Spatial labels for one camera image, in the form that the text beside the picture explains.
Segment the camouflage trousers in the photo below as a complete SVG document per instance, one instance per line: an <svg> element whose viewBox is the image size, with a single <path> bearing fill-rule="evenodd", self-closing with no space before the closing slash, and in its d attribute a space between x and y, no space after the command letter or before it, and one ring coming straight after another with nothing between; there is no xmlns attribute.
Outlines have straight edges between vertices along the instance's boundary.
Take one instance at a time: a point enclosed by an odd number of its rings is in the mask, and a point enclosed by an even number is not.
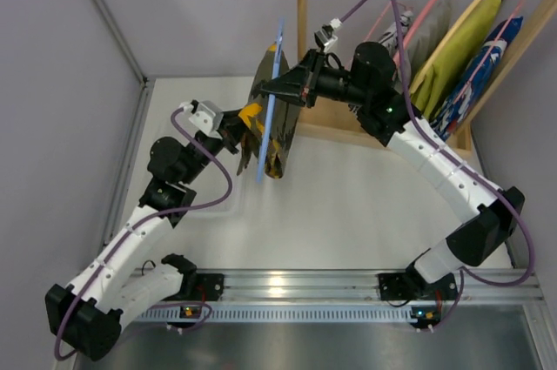
<svg viewBox="0 0 557 370"><path fill-rule="evenodd" d="M272 79L272 70L277 45L273 43L260 61L246 105L238 116L247 127L248 132L241 140L241 158L236 175L247 168L252 157L258 159L265 131L265 118L268 96L256 94L256 87ZM270 127L269 144L265 155L265 175L279 179L284 176L289 152L292 147L301 107L288 104L276 98Z"/></svg>

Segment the light blue hanger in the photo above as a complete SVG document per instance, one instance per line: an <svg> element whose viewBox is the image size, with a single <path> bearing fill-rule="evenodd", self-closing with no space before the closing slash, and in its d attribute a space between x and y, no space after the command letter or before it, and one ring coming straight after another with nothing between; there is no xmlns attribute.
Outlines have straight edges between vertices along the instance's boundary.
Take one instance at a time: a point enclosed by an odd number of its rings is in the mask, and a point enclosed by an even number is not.
<svg viewBox="0 0 557 370"><path fill-rule="evenodd" d="M285 19L281 17L279 19L278 32L275 40L275 51L274 51L273 64L272 64L272 79L279 76L280 64L282 58L281 55L282 55L282 48L283 48L284 28L285 28ZM269 148L269 144L271 141L271 128L272 128L272 119L273 119L275 102L276 102L275 96L270 94L268 97L266 113L265 113L265 128L264 128L264 132L262 133L262 142L259 149L258 169L257 169L258 183L262 182L265 173L265 160L266 160L266 154Z"/></svg>

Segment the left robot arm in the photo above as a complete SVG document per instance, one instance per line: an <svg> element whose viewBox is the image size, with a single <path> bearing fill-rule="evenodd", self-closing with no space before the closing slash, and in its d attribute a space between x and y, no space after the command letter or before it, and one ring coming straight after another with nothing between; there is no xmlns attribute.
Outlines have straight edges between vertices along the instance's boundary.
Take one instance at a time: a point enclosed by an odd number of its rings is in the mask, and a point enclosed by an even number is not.
<svg viewBox="0 0 557 370"><path fill-rule="evenodd" d="M124 329L158 302L188 296L196 286L197 267L182 255L170 254L139 279L128 278L139 260L190 211L220 205L232 194L232 176L217 155L236 153L247 128L238 111L209 115L191 101L171 114L171 124L187 140L159 139L151 148L152 179L124 227L98 256L65 286L45 295L50 331L58 361L82 353L102 359ZM224 175L222 196L196 204L189 188L201 171L214 164Z"/></svg>

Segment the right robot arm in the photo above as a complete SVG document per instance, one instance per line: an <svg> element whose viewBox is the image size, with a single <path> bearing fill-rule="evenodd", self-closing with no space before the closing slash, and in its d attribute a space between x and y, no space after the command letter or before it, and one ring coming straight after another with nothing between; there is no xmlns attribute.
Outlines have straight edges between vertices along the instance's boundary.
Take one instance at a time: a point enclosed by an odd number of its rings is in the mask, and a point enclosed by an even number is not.
<svg viewBox="0 0 557 370"><path fill-rule="evenodd" d="M359 44L350 69L333 68L322 50L310 49L286 73L258 83L254 91L311 108L327 98L358 108L362 129L404 158L451 206L460 226L425 250L404 272L379 277L380 296L419 299L450 286L463 266L481 265L517 226L525 197L516 187L487 182L437 137L418 109L393 88L395 63L376 42Z"/></svg>

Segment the white black printed trousers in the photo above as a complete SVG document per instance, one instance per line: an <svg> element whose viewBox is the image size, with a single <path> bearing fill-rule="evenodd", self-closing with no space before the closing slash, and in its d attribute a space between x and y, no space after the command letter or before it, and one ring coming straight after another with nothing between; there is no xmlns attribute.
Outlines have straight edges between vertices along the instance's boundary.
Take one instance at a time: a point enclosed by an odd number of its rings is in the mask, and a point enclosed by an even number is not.
<svg viewBox="0 0 557 370"><path fill-rule="evenodd" d="M402 30L402 37L405 37L407 32L413 25L414 14L411 10L405 10L400 14L400 25ZM398 50L398 35L396 23L393 22L379 37L378 43L387 49L389 56L393 57Z"/></svg>

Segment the lime green trousers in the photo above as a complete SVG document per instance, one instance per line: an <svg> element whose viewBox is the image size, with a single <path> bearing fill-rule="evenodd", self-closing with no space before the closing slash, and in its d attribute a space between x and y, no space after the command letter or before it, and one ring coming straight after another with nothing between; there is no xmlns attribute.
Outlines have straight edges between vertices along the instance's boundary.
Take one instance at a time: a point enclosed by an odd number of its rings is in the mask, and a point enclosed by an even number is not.
<svg viewBox="0 0 557 370"><path fill-rule="evenodd" d="M414 78L410 93L413 105L426 119L442 106L451 88L480 49L501 6L501 0L480 0L459 17L451 36L442 40Z"/></svg>

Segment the grey trousers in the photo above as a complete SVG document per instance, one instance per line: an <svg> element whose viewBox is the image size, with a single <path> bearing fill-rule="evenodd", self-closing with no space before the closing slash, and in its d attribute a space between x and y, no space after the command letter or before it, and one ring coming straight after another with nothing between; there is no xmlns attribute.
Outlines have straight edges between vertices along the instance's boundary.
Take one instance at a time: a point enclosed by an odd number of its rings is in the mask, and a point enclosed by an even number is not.
<svg viewBox="0 0 557 370"><path fill-rule="evenodd" d="M405 46L406 78L413 81L423 63L430 57L449 29L453 0L438 0ZM395 76L394 89L402 94L399 72Z"/></svg>

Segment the blue white red trousers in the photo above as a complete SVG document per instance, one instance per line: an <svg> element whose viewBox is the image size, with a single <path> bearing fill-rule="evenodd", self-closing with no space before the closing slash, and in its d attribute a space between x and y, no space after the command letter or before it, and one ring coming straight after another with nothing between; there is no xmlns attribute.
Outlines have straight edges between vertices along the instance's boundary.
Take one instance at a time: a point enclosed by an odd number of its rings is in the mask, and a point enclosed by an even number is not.
<svg viewBox="0 0 557 370"><path fill-rule="evenodd" d="M434 115L430 125L443 141L463 123L483 94L508 45L520 32L523 19L523 16L513 17L493 29Z"/></svg>

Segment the pink hanger under blue trousers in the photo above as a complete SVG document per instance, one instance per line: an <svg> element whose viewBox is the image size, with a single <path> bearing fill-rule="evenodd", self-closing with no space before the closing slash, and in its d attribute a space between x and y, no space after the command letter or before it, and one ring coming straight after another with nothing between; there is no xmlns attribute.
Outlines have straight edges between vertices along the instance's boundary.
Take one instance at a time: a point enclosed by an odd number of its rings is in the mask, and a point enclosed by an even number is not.
<svg viewBox="0 0 557 370"><path fill-rule="evenodd" d="M484 62L490 57L490 54L492 52L493 47L495 46L495 43L500 39L501 35L506 30L507 26L512 22L512 19L515 18L518 15L518 13L520 12L521 8L523 7L523 5L526 1L527 0L519 0L519 2L517 3L517 5L513 9L513 11L511 12L508 19L501 26L501 28L497 31L497 36L490 43L490 47L482 54L482 59L474 66L474 71L466 78L466 82L460 88L459 94L453 100L454 103L456 103L465 94L467 89L472 89L472 82L473 82L474 78L476 77L478 71L483 66Z"/></svg>

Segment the wooden clothes rack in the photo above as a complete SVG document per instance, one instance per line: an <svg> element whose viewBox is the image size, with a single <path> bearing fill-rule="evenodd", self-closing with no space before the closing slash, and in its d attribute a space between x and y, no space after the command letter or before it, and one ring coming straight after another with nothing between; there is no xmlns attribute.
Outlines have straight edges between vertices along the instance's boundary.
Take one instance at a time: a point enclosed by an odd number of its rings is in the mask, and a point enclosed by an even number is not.
<svg viewBox="0 0 557 370"><path fill-rule="evenodd" d="M307 0L297 0L297 48L298 57L306 51L307 39ZM490 97L501 86L534 39L541 33L556 13L556 0L541 0L530 18L526 21L516 40L511 43L500 65L488 83L487 90L478 103L455 131L449 140L454 150L466 159L472 154L472 135L470 124L486 105ZM380 148L376 139L367 136L358 126L355 117L338 102L318 103L315 108L302 110L299 120L299 134L312 138Z"/></svg>

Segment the clear plastic basket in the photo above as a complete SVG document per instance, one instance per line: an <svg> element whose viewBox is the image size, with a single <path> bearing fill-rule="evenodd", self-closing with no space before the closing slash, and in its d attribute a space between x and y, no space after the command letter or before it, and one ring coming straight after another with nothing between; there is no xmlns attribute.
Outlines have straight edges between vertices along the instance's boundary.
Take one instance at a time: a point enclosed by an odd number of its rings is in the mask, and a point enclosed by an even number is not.
<svg viewBox="0 0 557 370"><path fill-rule="evenodd" d="M206 207L202 210L189 211L188 215L193 218L215 219L229 217L235 214L240 207L240 202L244 196L245 184L244 177L236 175L239 156L233 155L226 149L223 149L216 158L231 176L232 192L226 200L218 205ZM212 162L210 162L190 184L180 182L172 186L177 188L188 188L195 191L197 196L192 202L194 205L205 204L218 199L222 197L228 189L224 173Z"/></svg>

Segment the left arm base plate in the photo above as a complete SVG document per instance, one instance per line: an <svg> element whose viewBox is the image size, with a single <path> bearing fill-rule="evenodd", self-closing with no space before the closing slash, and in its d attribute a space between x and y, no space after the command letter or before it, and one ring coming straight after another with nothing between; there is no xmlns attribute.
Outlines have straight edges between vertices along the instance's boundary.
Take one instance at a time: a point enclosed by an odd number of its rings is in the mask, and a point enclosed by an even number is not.
<svg viewBox="0 0 557 370"><path fill-rule="evenodd" d="M195 273L187 278L180 295L185 300L218 301L224 288L224 274L214 272Z"/></svg>

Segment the aluminium rail base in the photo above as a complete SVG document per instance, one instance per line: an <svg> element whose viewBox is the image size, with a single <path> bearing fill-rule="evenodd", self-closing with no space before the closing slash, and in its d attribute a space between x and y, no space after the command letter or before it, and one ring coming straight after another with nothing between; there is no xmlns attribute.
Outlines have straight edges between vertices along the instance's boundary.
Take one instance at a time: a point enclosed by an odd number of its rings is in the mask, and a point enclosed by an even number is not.
<svg viewBox="0 0 557 370"><path fill-rule="evenodd" d="M229 303L378 304L380 270L207 269L224 275L221 300ZM519 286L489 286L465 277L460 301L469 305L541 303L536 276Z"/></svg>

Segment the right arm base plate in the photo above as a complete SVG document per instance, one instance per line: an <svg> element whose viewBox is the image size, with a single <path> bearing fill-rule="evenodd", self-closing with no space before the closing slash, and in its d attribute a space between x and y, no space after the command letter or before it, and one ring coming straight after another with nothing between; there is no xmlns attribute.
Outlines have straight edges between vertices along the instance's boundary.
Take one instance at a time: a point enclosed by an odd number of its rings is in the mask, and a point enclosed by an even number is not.
<svg viewBox="0 0 557 370"><path fill-rule="evenodd" d="M382 300L425 299L436 291L416 272L383 272L378 275L378 282Z"/></svg>

